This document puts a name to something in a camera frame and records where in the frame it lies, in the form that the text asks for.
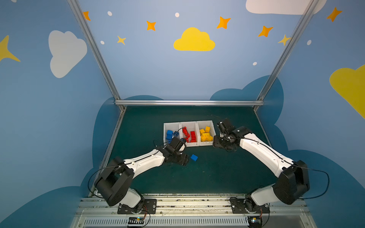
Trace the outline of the long blue brick bottom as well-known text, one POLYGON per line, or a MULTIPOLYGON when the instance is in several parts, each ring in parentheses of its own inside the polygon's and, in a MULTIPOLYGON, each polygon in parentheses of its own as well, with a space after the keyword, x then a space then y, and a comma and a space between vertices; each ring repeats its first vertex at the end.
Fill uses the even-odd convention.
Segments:
POLYGON ((166 139, 168 141, 172 140, 174 132, 172 130, 167 130, 166 132, 166 139))

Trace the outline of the long red brick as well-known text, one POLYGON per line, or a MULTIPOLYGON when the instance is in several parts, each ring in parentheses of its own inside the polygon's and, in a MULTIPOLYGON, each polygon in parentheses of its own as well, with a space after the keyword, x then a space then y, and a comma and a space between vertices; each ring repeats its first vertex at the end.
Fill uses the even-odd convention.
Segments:
POLYGON ((182 128, 182 131, 183 131, 183 134, 184 134, 184 138, 185 138, 185 140, 188 142, 189 141, 189 138, 190 138, 190 134, 189 134, 189 132, 188 132, 188 130, 187 130, 187 128, 186 127, 183 127, 182 128))
POLYGON ((190 142, 191 142, 191 143, 196 143, 196 142, 197 142, 197 140, 196 140, 196 134, 195 134, 195 131, 191 131, 191 132, 190 132, 190 136, 191 136, 190 142))

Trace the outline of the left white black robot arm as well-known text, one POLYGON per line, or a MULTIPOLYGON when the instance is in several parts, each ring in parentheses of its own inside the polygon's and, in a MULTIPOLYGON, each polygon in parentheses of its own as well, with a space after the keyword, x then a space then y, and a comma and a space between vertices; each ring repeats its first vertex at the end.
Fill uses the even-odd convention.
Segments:
POLYGON ((186 140, 174 137, 170 143, 156 147, 152 151, 132 159, 116 157, 95 180, 95 187, 109 206, 121 204, 135 213, 144 209, 144 198, 131 189, 132 181, 142 173, 164 163, 186 166, 188 155, 183 153, 186 140))

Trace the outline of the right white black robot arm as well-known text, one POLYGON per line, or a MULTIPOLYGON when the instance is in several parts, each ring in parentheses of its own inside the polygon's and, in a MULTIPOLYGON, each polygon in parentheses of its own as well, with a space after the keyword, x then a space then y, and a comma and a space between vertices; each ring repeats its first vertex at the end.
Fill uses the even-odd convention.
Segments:
POLYGON ((257 207, 281 201, 291 205, 310 190, 307 165, 299 160, 294 161, 259 139, 250 129, 241 126, 236 128, 229 119, 217 124, 220 134, 213 139, 213 146, 224 150, 240 147, 266 165, 277 177, 277 181, 259 188, 245 197, 245 207, 254 211, 257 207))

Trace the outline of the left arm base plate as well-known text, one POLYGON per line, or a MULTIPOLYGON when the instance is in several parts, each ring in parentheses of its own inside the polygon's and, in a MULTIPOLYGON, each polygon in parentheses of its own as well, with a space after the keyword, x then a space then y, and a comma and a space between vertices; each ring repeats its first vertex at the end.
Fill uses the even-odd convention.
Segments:
POLYGON ((117 214, 155 214, 156 207, 156 199, 142 199, 133 208, 120 203, 118 206, 117 214))

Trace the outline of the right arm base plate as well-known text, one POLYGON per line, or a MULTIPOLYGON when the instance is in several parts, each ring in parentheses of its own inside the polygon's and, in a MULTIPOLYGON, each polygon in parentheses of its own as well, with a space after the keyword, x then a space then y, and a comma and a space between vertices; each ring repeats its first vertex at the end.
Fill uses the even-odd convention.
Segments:
POLYGON ((246 198, 231 197, 229 199, 233 214, 269 214, 268 204, 256 205, 253 200, 246 198))

